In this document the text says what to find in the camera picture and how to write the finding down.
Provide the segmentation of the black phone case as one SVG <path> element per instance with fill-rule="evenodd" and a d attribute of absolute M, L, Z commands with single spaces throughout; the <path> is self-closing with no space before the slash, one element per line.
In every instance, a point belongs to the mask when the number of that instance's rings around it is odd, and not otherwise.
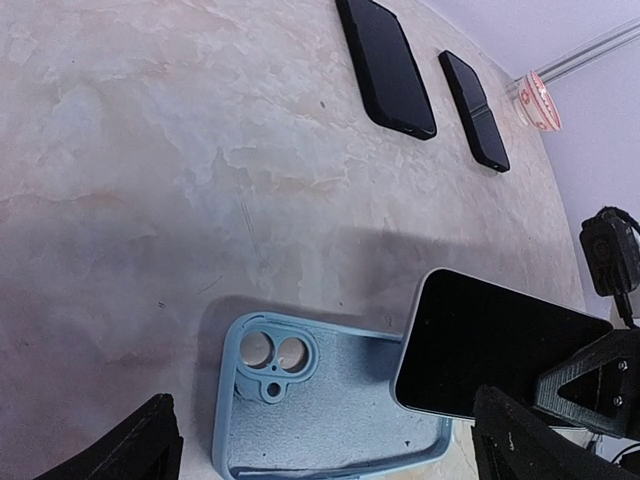
<path fill-rule="evenodd" d="M 509 171 L 510 161 L 477 73 L 449 50 L 438 59 L 474 160 L 499 173 Z"/>
<path fill-rule="evenodd" d="M 340 0 L 336 7 L 369 118 L 422 141 L 434 138 L 429 96 L 397 16 L 375 1 Z"/>

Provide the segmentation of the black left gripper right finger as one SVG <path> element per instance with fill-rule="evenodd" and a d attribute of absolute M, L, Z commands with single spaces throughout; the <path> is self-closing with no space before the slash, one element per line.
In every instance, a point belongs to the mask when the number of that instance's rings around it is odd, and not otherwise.
<path fill-rule="evenodd" d="M 637 479 L 581 448 L 495 387 L 478 389 L 472 440 L 480 479 Z"/>

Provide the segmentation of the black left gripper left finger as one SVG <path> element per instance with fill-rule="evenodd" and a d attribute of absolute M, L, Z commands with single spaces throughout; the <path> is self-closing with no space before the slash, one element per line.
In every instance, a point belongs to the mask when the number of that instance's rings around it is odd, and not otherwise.
<path fill-rule="evenodd" d="M 182 450 L 174 399 L 161 393 L 91 446 L 39 478 L 177 480 Z"/>

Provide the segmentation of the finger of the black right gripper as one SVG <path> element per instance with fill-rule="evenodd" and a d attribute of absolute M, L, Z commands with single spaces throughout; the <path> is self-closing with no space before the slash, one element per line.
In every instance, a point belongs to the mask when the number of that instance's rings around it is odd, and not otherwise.
<path fill-rule="evenodd" d="M 576 427 L 639 438 L 639 331 L 613 330 L 541 375 L 534 407 Z"/>

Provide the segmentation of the white-edged black smartphone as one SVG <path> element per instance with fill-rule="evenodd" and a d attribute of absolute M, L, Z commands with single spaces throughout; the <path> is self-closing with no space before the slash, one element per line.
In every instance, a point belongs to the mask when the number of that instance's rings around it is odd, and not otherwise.
<path fill-rule="evenodd" d="M 487 385 L 531 408 L 540 375 L 611 330 L 605 320 L 438 268 L 416 292 L 392 395 L 409 410 L 471 419 Z"/>

